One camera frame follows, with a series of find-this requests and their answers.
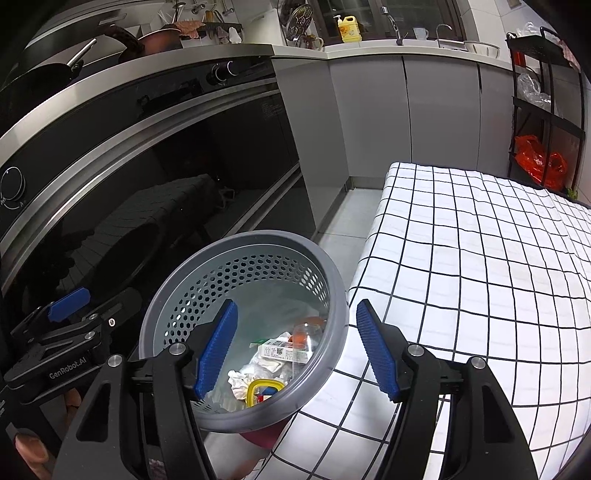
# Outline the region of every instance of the pan handle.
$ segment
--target pan handle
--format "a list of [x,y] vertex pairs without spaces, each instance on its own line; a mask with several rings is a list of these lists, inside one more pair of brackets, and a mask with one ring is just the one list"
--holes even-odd
[[96,38],[93,38],[92,40],[90,40],[82,50],[80,50],[76,55],[74,55],[72,57],[72,59],[67,63],[67,65],[72,68],[74,65],[76,65],[76,63],[78,62],[78,60],[80,60],[84,55],[86,55],[88,53],[88,51],[95,46],[96,43]]
[[118,25],[109,25],[105,28],[104,34],[107,37],[114,38],[121,42],[128,48],[132,53],[138,55],[144,51],[144,45],[142,45],[137,38],[135,38],[126,29],[119,27]]
[[219,21],[220,23],[226,23],[226,21],[223,19],[223,17],[220,15],[220,12],[218,12],[217,10],[213,10],[213,16],[215,18],[217,18],[217,21]]

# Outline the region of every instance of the cabinet door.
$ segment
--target cabinet door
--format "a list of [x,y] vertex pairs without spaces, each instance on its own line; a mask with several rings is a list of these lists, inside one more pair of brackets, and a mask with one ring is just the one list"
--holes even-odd
[[325,60],[274,59],[316,226],[349,178],[339,108]]
[[330,62],[352,177],[384,179],[392,162],[410,162],[410,120],[402,57]]
[[480,93],[478,171],[506,177],[513,115],[511,72],[489,65],[480,65],[480,78],[482,91]]
[[423,56],[404,61],[413,163],[475,170],[480,131],[476,63]]

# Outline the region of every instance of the oven door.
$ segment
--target oven door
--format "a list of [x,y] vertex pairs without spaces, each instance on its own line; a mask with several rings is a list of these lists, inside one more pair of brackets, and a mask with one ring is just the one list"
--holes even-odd
[[114,351],[129,352],[174,269],[241,231],[295,172],[275,79],[212,92],[127,128],[55,178],[5,235],[10,328],[77,288],[88,288],[91,302],[70,321],[133,287],[143,308],[113,339]]

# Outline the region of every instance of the gray trash bin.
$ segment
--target gray trash bin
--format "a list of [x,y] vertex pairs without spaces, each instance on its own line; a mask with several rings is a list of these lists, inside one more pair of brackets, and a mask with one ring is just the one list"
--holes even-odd
[[[231,236],[202,249],[166,279],[144,317],[139,357],[185,341],[195,325],[213,321],[227,298],[238,306],[238,329],[215,388],[192,404],[193,413],[205,430],[251,432],[292,415],[328,379],[346,339],[345,286],[328,255],[306,238],[280,231]],[[252,341],[290,332],[295,321],[309,316],[327,322],[304,371],[267,401],[245,408],[232,395],[228,371],[250,361]]]

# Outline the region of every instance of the sink faucet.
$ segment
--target sink faucet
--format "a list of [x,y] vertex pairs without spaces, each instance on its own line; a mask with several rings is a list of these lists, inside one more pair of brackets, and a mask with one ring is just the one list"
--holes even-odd
[[390,20],[390,23],[392,24],[392,28],[396,32],[396,45],[398,45],[399,47],[402,46],[402,36],[400,35],[400,30],[398,29],[398,26],[396,24],[396,21],[394,20],[394,17],[392,17],[392,15],[390,15],[390,12],[388,11],[388,7],[382,7],[382,14],[386,15],[388,17],[388,20]]
[[439,27],[447,27],[451,32],[453,32],[453,28],[447,25],[446,23],[440,23],[437,28],[435,29],[435,33],[437,34],[437,46],[441,48],[441,44],[439,43]]

